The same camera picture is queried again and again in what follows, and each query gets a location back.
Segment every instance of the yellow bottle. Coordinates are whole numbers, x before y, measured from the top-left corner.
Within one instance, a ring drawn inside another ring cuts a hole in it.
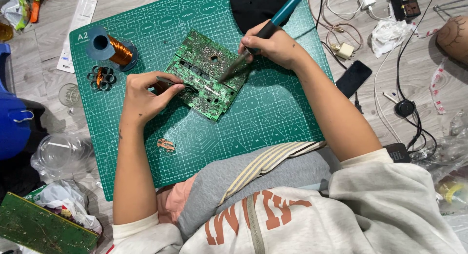
[[[8,41],[13,38],[13,28],[7,24],[0,23],[0,40]]]

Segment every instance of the tattoo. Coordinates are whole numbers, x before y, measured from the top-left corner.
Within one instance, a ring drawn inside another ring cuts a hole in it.
[[[437,41],[441,46],[453,47],[457,46],[455,44],[460,43],[457,39],[463,37],[460,33],[462,30],[465,30],[462,26],[466,23],[466,21],[462,21],[463,19],[461,16],[450,18],[450,20],[448,20],[444,27],[439,31],[439,35],[437,37]]]

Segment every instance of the orange package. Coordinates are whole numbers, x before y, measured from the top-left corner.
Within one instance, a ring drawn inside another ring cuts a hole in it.
[[[31,23],[35,23],[38,21],[38,17],[39,17],[39,7],[41,6],[41,3],[36,1],[36,0],[33,0],[32,1],[32,10],[31,10],[31,18],[30,18],[30,22]]]

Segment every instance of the person's right hand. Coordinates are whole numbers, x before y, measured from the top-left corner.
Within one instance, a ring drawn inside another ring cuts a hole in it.
[[[270,39],[256,37],[255,35],[260,32],[268,21],[269,19],[247,31],[239,44],[238,54],[244,52],[245,47],[258,48],[262,56],[287,69],[295,69],[295,66],[302,59],[310,58],[307,51],[280,27]],[[247,63],[252,62],[252,60],[252,55],[249,55],[246,59]]]

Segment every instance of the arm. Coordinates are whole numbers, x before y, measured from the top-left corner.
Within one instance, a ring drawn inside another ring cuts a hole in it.
[[[159,71],[127,76],[114,180],[112,212],[115,225],[131,223],[156,213],[156,192],[146,156],[143,128],[184,89],[183,84],[168,88],[166,83],[158,82],[156,76],[183,83],[174,75]],[[150,87],[163,93],[157,96],[148,91]]]
[[[270,39],[253,36],[265,24],[259,24],[246,33],[241,40],[239,53],[245,47],[259,48],[263,56],[296,73],[323,136],[336,157],[344,161],[382,149],[362,114],[328,79],[307,51],[284,30],[278,28]]]

